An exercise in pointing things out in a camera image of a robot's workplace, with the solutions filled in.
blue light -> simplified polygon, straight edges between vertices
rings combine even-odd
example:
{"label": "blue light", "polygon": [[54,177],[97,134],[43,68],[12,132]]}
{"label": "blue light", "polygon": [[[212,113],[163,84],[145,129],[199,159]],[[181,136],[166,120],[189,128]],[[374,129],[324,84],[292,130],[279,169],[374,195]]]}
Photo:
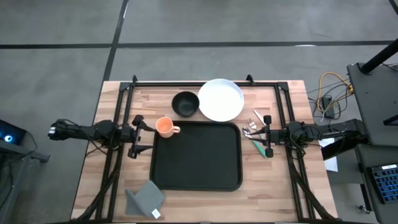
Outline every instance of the blue light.
{"label": "blue light", "polygon": [[6,137],[4,137],[4,140],[6,142],[11,142],[12,141],[12,136],[6,136]]}

gray cloth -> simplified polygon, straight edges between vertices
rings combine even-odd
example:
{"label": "gray cloth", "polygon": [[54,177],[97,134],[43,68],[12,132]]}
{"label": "gray cloth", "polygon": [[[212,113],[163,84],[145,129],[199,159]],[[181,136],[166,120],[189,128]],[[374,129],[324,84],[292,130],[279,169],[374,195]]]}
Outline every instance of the gray cloth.
{"label": "gray cloth", "polygon": [[126,215],[145,215],[148,218],[155,218],[152,212],[160,209],[165,195],[150,180],[138,191],[137,194],[126,189]]}

orange mug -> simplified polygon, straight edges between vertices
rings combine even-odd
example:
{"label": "orange mug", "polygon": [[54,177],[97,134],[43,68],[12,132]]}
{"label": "orange mug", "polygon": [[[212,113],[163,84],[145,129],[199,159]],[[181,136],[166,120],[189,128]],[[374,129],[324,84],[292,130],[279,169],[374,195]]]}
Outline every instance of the orange mug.
{"label": "orange mug", "polygon": [[159,118],[155,124],[156,131],[163,138],[169,138],[174,133],[181,131],[180,127],[174,126],[173,121],[168,117]]}

keyboard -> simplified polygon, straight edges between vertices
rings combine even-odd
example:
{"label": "keyboard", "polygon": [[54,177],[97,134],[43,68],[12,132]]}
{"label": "keyboard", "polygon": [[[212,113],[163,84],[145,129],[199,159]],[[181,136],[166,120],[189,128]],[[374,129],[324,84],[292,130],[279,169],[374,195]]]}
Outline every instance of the keyboard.
{"label": "keyboard", "polygon": [[398,164],[371,167],[370,173],[381,202],[398,202]]}

butcher block tabletop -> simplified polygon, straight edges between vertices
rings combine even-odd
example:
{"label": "butcher block tabletop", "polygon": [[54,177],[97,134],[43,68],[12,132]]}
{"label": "butcher block tabletop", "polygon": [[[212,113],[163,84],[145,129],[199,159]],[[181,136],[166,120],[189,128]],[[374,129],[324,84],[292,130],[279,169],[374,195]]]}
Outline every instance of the butcher block tabletop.
{"label": "butcher block tabletop", "polygon": [[[284,82],[289,84],[295,119],[313,123],[304,82],[301,80]],[[95,123],[104,119],[113,119],[119,85],[120,82],[104,82],[96,110]],[[187,86],[135,87],[129,124],[137,114],[143,115],[146,124],[153,128],[157,119],[163,116],[172,120],[209,121],[200,110],[192,117],[182,118],[172,109],[172,99],[177,93],[192,91],[197,94],[199,89],[200,87]],[[241,87],[241,89],[244,94],[244,108],[231,122],[242,130],[242,127],[248,127],[247,120],[251,118],[257,127],[261,128],[262,123],[253,112],[255,109],[261,115],[272,116],[271,129],[280,129],[274,88],[248,86]],[[289,122],[283,91],[281,94],[285,118]],[[125,106],[126,97],[124,96],[120,124],[123,120]],[[141,131],[140,144],[150,145],[153,140],[154,133]],[[127,156],[131,145],[125,144],[113,222],[296,222],[297,214],[284,146],[273,146],[274,157],[265,159],[252,141],[243,135],[241,135],[241,144],[243,182],[238,190],[233,192],[162,190],[165,201],[159,211],[161,216],[157,220],[124,213],[126,209],[125,189],[137,192],[149,180],[152,157],[152,150],[148,149],[138,155],[137,159],[131,159]],[[94,146],[89,144],[87,150],[93,149]],[[304,161],[310,189],[327,211],[337,217],[321,150],[318,146],[310,146],[305,150]],[[95,151],[85,158],[71,218],[81,215],[98,193],[105,158],[106,156],[99,151]],[[109,194],[110,190],[105,198],[104,217],[108,211]],[[302,192],[300,192],[300,198],[304,217],[308,217]]]}

